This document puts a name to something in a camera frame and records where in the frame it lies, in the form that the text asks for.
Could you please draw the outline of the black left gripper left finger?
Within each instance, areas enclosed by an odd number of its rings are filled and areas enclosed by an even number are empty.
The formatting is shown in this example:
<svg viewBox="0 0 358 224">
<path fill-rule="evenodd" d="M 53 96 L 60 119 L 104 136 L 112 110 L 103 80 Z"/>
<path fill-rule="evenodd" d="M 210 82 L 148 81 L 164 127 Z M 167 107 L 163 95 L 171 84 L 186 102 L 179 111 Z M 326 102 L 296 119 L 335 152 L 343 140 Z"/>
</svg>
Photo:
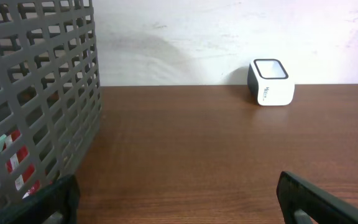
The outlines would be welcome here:
<svg viewBox="0 0 358 224">
<path fill-rule="evenodd" d="M 52 214 L 62 215 L 62 223 L 76 224 L 80 189 L 74 175 L 66 175 L 22 202 L 0 210 L 0 224 L 43 223 Z"/>
</svg>

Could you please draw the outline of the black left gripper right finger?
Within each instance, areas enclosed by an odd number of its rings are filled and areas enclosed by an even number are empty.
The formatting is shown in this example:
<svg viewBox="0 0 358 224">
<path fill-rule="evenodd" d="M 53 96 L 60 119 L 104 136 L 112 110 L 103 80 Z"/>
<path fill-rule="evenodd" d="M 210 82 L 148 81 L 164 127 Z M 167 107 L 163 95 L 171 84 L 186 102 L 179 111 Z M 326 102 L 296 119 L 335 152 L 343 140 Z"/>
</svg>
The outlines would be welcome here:
<svg viewBox="0 0 358 224">
<path fill-rule="evenodd" d="M 281 172 L 276 193 L 286 224 L 358 223 L 358 208 L 291 172 Z"/>
</svg>

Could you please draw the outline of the red chocolate bar wrapper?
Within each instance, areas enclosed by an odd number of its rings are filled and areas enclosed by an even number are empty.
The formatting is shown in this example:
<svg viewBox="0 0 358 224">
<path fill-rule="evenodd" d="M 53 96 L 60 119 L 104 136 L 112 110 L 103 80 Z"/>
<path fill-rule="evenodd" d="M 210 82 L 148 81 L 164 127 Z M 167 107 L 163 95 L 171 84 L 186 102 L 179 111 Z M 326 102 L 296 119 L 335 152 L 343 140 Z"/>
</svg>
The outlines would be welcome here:
<svg viewBox="0 0 358 224">
<path fill-rule="evenodd" d="M 6 136 L 4 139 L 2 150 L 5 151 L 7 148 L 9 148 L 15 142 L 15 140 L 17 140 L 20 136 L 21 136 L 21 132 L 18 129 L 14 130 L 10 135 Z M 6 162 L 6 168 L 8 173 L 14 171 L 28 155 L 29 152 L 27 150 L 27 147 L 21 146 L 21 148 L 17 152 L 15 152 Z M 24 186 L 24 184 L 29 180 L 29 178 L 32 176 L 34 172 L 35 172 L 34 165 L 30 164 L 26 168 L 26 170 L 15 180 L 16 189 L 20 190 Z M 39 190 L 39 188 L 40 188 L 40 181 L 36 180 L 33 186 L 26 191 L 26 193 L 23 195 L 22 198 L 26 198 L 32 194 L 35 194 Z"/>
</svg>

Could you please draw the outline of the white barcode scanner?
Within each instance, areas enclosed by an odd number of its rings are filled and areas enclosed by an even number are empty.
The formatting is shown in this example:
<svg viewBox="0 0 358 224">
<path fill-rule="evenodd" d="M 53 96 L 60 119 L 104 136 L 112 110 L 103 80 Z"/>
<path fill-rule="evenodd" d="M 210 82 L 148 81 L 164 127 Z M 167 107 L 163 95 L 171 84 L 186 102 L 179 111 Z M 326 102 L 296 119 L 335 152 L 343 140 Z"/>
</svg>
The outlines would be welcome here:
<svg viewBox="0 0 358 224">
<path fill-rule="evenodd" d="M 260 106 L 289 105 L 295 93 L 295 82 L 281 61 L 255 58 L 249 64 L 247 86 Z"/>
</svg>

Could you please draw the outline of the grey plastic mesh basket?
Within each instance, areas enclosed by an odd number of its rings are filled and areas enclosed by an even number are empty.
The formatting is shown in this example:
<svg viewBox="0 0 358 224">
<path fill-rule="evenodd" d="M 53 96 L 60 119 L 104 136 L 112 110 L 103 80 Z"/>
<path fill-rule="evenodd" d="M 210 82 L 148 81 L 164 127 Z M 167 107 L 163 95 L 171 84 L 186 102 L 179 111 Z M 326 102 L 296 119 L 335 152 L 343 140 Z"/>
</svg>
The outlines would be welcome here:
<svg viewBox="0 0 358 224">
<path fill-rule="evenodd" d="M 91 0 L 0 0 L 0 210 L 75 173 L 99 129 L 101 91 Z M 29 155 L 8 173 L 21 146 Z M 15 180 L 35 172 L 17 190 Z"/>
</svg>

